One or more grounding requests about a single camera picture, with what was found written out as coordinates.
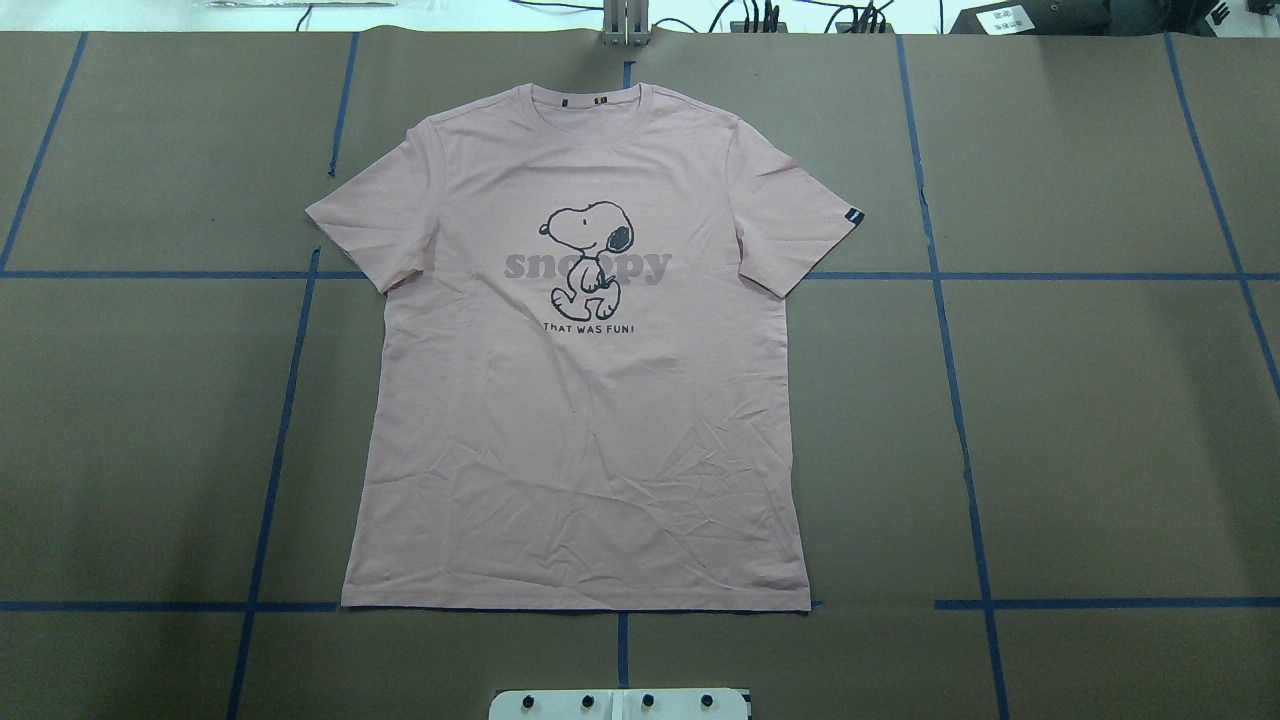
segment cartoon dog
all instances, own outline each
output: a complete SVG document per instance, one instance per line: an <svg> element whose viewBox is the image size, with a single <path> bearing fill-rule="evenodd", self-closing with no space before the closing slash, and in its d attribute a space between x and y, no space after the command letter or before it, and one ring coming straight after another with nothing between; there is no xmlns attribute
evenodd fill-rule
<svg viewBox="0 0 1280 720"><path fill-rule="evenodd" d="M567 290L552 291L552 305L570 320L585 323L593 316L607 320L622 300L617 278L604 275L600 252L626 252L635 241L631 219L616 202L602 200L586 208L561 208L538 231L581 254L566 278Z"/></svg>

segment snoopy text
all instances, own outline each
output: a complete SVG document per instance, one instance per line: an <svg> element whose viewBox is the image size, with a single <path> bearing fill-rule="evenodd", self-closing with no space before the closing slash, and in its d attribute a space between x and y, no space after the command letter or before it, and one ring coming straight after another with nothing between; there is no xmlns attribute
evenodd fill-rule
<svg viewBox="0 0 1280 720"><path fill-rule="evenodd" d="M579 255L508 255L507 270L503 273L508 278L554 278L564 277L577 263ZM671 255L618 255L617 259L608 255L600 256L600 265L605 274L617 275L618 284L627 284L634 278L643 277L645 284L658 284L662 275L667 273L667 261Z"/></svg>

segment neckline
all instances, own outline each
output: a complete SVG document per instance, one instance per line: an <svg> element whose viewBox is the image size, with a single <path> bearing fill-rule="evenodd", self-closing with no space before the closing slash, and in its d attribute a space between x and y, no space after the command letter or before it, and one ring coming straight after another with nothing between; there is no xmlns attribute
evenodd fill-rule
<svg viewBox="0 0 1280 720"><path fill-rule="evenodd" d="M517 97L524 114L534 123L534 129L539 135L550 136L567 141L572 145L599 147L613 145L630 137L636 129L644 126L653 105L653 86L637 82L623 90L609 90L605 92L559 92L545 87L526 83L517 88ZM561 108L586 109L595 106L600 99L607 99L612 104L635 102L636 108L623 123L605 136L584 136L564 129L538 111L535 105L547 105L548 110L556 111Z"/></svg>

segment white label sticker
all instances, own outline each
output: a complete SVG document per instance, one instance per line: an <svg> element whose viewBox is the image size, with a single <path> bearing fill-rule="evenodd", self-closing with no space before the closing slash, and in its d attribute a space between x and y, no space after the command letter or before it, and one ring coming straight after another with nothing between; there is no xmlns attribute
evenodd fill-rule
<svg viewBox="0 0 1280 720"><path fill-rule="evenodd" d="M1280 37L1280 15L1251 13L1245 0L1221 0L1204 22L1217 37Z"/></svg>
<svg viewBox="0 0 1280 720"><path fill-rule="evenodd" d="M1027 10L1021 5L978 13L978 22L982 23L982 29L987 31L987 35L1012 35L1015 32L1036 29L1036 26L1027 17Z"/></svg>

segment short sleeve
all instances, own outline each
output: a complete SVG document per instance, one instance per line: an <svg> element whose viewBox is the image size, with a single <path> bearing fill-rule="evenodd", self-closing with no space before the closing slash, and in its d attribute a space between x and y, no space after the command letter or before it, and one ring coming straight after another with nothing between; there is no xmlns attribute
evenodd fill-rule
<svg viewBox="0 0 1280 720"><path fill-rule="evenodd" d="M306 210L379 292L428 266L442 158L435 128L422 120L404 142Z"/></svg>
<svg viewBox="0 0 1280 720"><path fill-rule="evenodd" d="M726 173L742 252L739 274L778 297L865 218L741 119Z"/></svg>

